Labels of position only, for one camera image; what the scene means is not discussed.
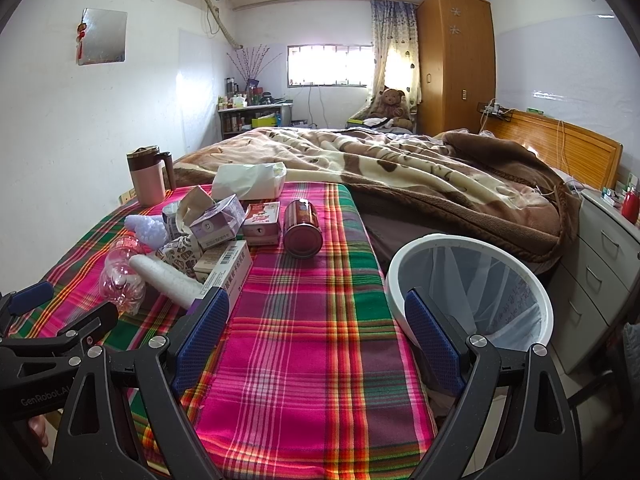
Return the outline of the person's left hand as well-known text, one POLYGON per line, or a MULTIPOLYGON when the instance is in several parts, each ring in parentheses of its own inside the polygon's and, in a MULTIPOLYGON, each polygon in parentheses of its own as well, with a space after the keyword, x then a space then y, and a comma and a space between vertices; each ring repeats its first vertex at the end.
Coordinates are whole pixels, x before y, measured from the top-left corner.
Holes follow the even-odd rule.
POLYGON ((43 415, 35 416, 28 421, 29 430, 42 448, 49 445, 47 435, 47 419, 43 415))

